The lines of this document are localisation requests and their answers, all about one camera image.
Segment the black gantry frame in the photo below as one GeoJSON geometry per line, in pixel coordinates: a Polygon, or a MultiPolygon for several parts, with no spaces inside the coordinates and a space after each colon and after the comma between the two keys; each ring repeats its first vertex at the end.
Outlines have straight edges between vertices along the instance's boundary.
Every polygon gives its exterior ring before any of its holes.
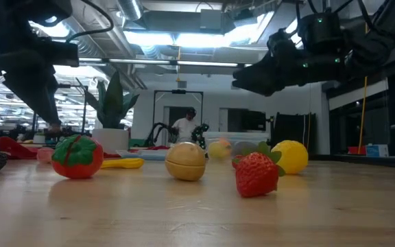
{"type": "Polygon", "coordinates": [[[84,134],[85,127],[86,127],[86,111],[87,111],[87,99],[86,99],[86,96],[85,96],[85,92],[87,92],[88,86],[84,86],[83,84],[80,84],[80,85],[59,84],[58,88],[59,89],[70,89],[70,88],[83,89],[82,96],[84,97],[84,107],[83,107],[83,115],[82,115],[82,129],[81,129],[81,133],[84,134]]]}
{"type": "Polygon", "coordinates": [[[176,89],[176,90],[171,90],[171,91],[166,91],[166,90],[155,90],[154,91],[154,102],[153,102],[153,114],[152,114],[152,121],[153,124],[155,124],[155,111],[156,111],[156,103],[158,100],[160,100],[162,98],[162,96],[160,96],[159,98],[156,97],[157,93],[171,93],[171,94],[180,94],[180,95],[185,95],[187,93],[189,94],[194,94],[194,93],[198,93],[201,95],[201,109],[203,109],[203,99],[204,99],[204,93],[202,91],[186,91],[186,90],[180,90],[180,89],[176,89]]]}

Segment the brown toy kiwi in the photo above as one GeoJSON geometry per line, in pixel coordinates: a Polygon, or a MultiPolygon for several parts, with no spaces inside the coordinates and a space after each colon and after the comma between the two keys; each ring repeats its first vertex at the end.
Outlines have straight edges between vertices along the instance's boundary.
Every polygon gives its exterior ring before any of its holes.
{"type": "Polygon", "coordinates": [[[257,142],[238,141],[232,147],[231,156],[235,157],[238,155],[249,155],[250,153],[257,151],[257,148],[257,142]]]}

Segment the dark wall screen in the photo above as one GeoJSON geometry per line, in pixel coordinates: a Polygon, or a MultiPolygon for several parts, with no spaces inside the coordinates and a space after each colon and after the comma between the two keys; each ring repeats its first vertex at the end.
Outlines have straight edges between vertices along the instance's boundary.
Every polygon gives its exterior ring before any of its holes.
{"type": "Polygon", "coordinates": [[[244,110],[241,112],[241,129],[266,131],[266,114],[264,112],[244,110]]]}

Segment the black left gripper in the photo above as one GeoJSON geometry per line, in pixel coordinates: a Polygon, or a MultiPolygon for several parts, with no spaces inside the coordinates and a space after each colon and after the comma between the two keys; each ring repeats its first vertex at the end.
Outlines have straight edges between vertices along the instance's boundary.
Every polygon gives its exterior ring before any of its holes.
{"type": "Polygon", "coordinates": [[[3,84],[49,124],[60,124],[55,101],[56,52],[21,49],[0,54],[3,84]]]}

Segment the yellow toy banana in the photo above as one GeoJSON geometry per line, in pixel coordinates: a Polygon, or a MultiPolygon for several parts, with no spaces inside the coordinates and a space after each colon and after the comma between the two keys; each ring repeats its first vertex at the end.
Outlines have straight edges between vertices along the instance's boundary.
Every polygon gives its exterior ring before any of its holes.
{"type": "Polygon", "coordinates": [[[123,169],[138,169],[142,167],[145,160],[142,158],[121,158],[104,161],[101,165],[102,169],[108,168],[123,168],[123,169]]]}

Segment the yellow toy pepper green stem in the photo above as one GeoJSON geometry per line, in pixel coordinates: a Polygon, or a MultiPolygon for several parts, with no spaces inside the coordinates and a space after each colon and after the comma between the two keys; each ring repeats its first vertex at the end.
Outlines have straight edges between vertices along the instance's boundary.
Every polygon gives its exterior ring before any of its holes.
{"type": "Polygon", "coordinates": [[[277,143],[271,151],[281,152],[281,157],[277,164],[289,175],[299,174],[309,163],[307,149],[302,143],[297,141],[281,141],[277,143]]]}

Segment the silver ceiling duct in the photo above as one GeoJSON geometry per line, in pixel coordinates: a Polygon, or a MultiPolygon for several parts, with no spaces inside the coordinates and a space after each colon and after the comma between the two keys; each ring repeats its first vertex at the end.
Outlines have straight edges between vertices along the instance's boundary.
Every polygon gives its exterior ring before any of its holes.
{"type": "Polygon", "coordinates": [[[140,0],[117,0],[117,4],[126,20],[135,21],[143,15],[143,6],[140,0]]]}

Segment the red toy tomato green top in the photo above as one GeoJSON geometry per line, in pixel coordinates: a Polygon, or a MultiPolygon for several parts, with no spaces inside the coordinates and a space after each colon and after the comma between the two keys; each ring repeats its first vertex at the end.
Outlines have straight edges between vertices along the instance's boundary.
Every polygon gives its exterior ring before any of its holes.
{"type": "Polygon", "coordinates": [[[94,176],[103,161],[103,147],[96,140],[80,134],[61,140],[51,156],[54,171],[70,179],[94,176]]]}

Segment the black aluminium table frame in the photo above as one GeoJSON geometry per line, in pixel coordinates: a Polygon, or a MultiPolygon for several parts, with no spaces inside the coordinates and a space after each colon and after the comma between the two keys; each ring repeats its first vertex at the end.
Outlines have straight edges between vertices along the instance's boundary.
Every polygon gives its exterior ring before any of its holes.
{"type": "Polygon", "coordinates": [[[325,159],[328,161],[377,165],[377,166],[395,168],[395,157],[369,157],[369,156],[361,156],[361,155],[336,154],[336,155],[326,155],[325,159]]]}

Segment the black wall panel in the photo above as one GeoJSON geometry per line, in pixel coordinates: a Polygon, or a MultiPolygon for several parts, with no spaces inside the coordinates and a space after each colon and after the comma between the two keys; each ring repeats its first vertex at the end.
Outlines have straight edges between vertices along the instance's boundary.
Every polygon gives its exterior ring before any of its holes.
{"type": "Polygon", "coordinates": [[[274,120],[272,145],[284,140],[298,141],[308,149],[310,154],[317,152],[316,114],[286,115],[277,113],[274,120]]]}

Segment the yellow toy lemon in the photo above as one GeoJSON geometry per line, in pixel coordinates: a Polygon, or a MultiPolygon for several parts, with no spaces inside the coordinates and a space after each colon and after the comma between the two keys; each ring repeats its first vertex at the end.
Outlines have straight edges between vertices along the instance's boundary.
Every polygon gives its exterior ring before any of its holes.
{"type": "Polygon", "coordinates": [[[208,146],[207,153],[209,158],[222,160],[229,156],[230,149],[226,149],[221,143],[216,141],[208,146]]]}

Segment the pink toy peach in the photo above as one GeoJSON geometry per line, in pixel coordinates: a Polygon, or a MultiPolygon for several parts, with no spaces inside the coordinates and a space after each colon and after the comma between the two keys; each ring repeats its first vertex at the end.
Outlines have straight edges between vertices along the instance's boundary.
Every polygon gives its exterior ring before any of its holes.
{"type": "Polygon", "coordinates": [[[53,148],[40,148],[37,151],[36,159],[39,163],[51,163],[53,153],[53,148]]]}

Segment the bright ceiling light panel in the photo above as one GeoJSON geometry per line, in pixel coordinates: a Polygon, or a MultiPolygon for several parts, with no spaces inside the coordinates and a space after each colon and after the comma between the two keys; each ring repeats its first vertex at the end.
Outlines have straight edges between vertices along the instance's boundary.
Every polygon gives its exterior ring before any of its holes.
{"type": "Polygon", "coordinates": [[[229,47],[233,45],[247,45],[251,38],[246,36],[235,36],[234,33],[227,35],[219,34],[191,34],[182,33],[173,36],[170,33],[151,32],[124,32],[128,42],[139,46],[175,45],[194,48],[216,48],[229,47]]]}

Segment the small red box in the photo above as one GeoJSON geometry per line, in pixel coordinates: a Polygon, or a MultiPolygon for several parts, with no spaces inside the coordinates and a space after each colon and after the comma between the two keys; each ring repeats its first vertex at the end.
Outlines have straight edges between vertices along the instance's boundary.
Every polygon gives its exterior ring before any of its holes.
{"type": "Polygon", "coordinates": [[[349,146],[348,147],[348,154],[365,156],[366,155],[366,147],[364,145],[361,147],[349,146]]]}

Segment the large red toy strawberry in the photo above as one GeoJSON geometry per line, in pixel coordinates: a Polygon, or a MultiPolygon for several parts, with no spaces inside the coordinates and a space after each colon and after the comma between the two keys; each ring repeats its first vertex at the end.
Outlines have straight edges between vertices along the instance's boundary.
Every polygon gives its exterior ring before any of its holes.
{"type": "Polygon", "coordinates": [[[276,191],[278,179],[286,174],[277,164],[280,157],[281,152],[272,152],[265,141],[258,144],[257,151],[245,155],[235,169],[239,195],[252,198],[276,191]]]}

